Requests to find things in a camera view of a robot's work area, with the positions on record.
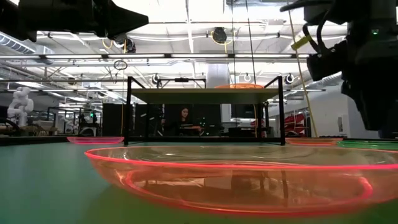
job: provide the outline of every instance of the ductwork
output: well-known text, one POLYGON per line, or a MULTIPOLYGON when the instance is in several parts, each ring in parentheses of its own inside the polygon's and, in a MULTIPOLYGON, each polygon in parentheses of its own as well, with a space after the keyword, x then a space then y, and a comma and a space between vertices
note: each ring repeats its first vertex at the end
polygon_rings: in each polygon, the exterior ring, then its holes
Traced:
POLYGON ((0 44, 22 54, 34 54, 36 50, 0 32, 0 44))
MULTIPOLYGON (((54 54, 54 51, 49 49, 48 47, 41 46, 41 45, 36 45, 36 48, 29 47, 19 40, 13 39, 12 37, 3 34, 0 32, 0 45, 9 47, 12 50, 15 50, 16 52, 22 53, 22 54, 41 54, 41 55, 47 55, 47 54, 54 54)), ((45 63, 47 65, 52 64, 53 62, 51 60, 47 59, 38 59, 35 60, 36 62, 39 63, 45 63)))

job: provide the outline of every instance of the white wall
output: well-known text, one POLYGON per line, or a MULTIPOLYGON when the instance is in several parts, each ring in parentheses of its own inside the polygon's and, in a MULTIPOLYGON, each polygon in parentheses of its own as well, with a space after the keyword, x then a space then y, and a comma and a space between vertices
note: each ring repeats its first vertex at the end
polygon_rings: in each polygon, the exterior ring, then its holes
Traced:
MULTIPOLYGON (((354 101, 341 94, 340 86, 328 86, 324 92, 309 93, 311 109, 318 136, 347 136, 349 138, 378 138, 375 131, 367 131, 354 101), (339 130, 338 118, 342 118, 343 131, 339 130)), ((306 108, 307 101, 288 101, 285 113, 306 108)), ((270 116, 279 115, 278 107, 273 107, 270 116)), ((312 123, 312 137, 315 132, 312 123)))

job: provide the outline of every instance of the black equipment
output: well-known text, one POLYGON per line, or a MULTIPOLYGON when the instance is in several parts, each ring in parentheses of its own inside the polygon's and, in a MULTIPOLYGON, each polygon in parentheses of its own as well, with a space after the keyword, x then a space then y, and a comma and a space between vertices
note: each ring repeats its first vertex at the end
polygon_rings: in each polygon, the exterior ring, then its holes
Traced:
POLYGON ((390 74, 398 63, 396 6, 397 0, 298 0, 280 9, 304 7, 307 38, 308 26, 318 26, 318 43, 310 39, 317 51, 307 59, 310 74, 317 81, 341 71, 341 92, 355 101, 368 130, 386 124, 398 97, 398 76, 390 74), (330 49, 322 41, 326 21, 348 23, 346 39, 330 49))
MULTIPOLYGON (((103 104, 103 114, 102 114, 102 135, 103 136, 122 136, 122 119, 123 112, 126 105, 104 103, 103 104)), ((130 135, 133 132, 132 116, 130 119, 130 135)))
MULTIPOLYGON (((148 24, 148 17, 120 8, 112 0, 0 0, 0 31, 19 40, 36 41, 38 30, 90 32, 116 42, 148 24)), ((134 43, 127 45, 134 51, 134 43)))

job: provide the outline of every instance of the red object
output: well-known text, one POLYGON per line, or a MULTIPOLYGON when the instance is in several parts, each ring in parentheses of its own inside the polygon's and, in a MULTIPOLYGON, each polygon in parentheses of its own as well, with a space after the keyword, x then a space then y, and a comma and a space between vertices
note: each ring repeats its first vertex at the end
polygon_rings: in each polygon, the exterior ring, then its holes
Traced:
POLYGON ((74 144, 119 144, 124 137, 67 137, 74 144))
POLYGON ((335 146, 342 138, 286 138, 288 144, 303 146, 335 146))
POLYGON ((312 216, 352 212, 398 197, 395 151, 152 146, 85 154, 110 183, 145 200, 201 212, 312 216))

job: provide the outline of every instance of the fluorescent light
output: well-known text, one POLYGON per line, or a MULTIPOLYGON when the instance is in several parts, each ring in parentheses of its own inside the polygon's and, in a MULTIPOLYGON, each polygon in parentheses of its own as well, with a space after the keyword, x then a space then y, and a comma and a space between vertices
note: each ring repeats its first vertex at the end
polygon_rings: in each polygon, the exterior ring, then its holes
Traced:
POLYGON ((226 58, 228 54, 172 54, 172 58, 226 58))
POLYGON ((109 58, 162 58, 164 54, 112 54, 109 58))
POLYGON ((291 54, 236 54, 237 58, 291 58, 291 54))
POLYGON ((86 98, 82 98, 82 97, 68 97, 68 98, 71 100, 80 101, 80 102, 89 101, 86 98))
POLYGON ((112 91, 107 91, 106 94, 107 94, 107 96, 112 97, 112 98, 114 98, 116 100, 122 99, 121 96, 117 95, 116 93, 114 93, 112 91))
POLYGON ((52 92, 68 92, 73 90, 43 90, 43 91, 52 91, 52 92))
POLYGON ((43 85, 34 83, 34 82, 16 82, 17 84, 32 87, 32 88, 43 88, 43 85))
MULTIPOLYGON (((304 90, 294 90, 294 91, 304 91, 304 90)), ((307 91, 323 91, 323 90, 307 90, 307 91)))
POLYGON ((0 59, 40 59, 38 55, 0 55, 0 59))
POLYGON ((46 55, 48 59, 68 59, 68 58, 102 58, 102 55, 46 55))
POLYGON ((51 94, 53 96, 57 96, 57 97, 64 97, 64 96, 62 96, 61 94, 58 94, 58 93, 49 92, 49 94, 51 94))
POLYGON ((104 90, 77 90, 77 91, 104 91, 104 90))
POLYGON ((249 119, 249 118, 241 118, 239 120, 240 121, 255 121, 255 119, 249 119))
POLYGON ((102 51, 102 52, 105 52, 105 53, 109 54, 109 52, 107 50, 105 50, 105 49, 100 49, 99 51, 102 51))

